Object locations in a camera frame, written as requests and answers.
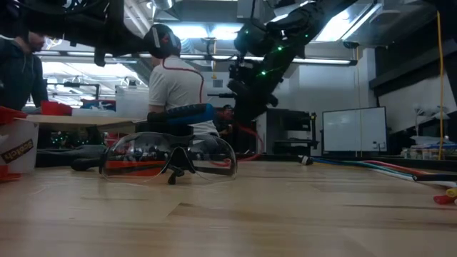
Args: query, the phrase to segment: clear safety goggles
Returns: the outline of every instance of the clear safety goggles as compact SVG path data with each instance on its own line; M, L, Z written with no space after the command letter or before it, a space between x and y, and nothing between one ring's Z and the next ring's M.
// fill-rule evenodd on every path
M232 147L216 136L172 136L134 133L121 138L102 157L99 172L109 181L146 183L170 169L169 179L189 171L209 181L228 181L236 176Z

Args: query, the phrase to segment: whiteboard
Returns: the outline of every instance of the whiteboard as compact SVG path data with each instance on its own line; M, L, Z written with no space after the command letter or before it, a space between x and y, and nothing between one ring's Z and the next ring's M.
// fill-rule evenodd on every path
M323 112L322 119L324 151L387 151L384 107Z

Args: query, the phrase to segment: wooden table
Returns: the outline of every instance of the wooden table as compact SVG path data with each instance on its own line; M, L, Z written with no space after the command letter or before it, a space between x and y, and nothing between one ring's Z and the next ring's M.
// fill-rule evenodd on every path
M149 186L65 168L0 184L0 256L456 256L442 188L372 171L243 163Z

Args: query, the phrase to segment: white t-shirt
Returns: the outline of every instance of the white t-shirt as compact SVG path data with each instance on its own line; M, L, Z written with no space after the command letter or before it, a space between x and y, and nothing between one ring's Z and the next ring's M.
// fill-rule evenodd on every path
M206 103L206 98L203 77L196 69L177 56L168 57L165 60L165 67L162 64L156 66L149 77L150 105L165 106L165 109L169 110L180 106ZM213 121L192 126L195 135L218 134Z

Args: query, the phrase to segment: label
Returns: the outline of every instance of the label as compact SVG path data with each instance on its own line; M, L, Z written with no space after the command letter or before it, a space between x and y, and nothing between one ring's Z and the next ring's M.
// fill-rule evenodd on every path
M34 142L30 138L25 143L22 143L19 146L16 146L15 148L13 148L11 150L2 153L1 157L3 158L5 163L10 163L12 161L15 161L19 157L23 156L27 152L29 152L33 147L34 147Z

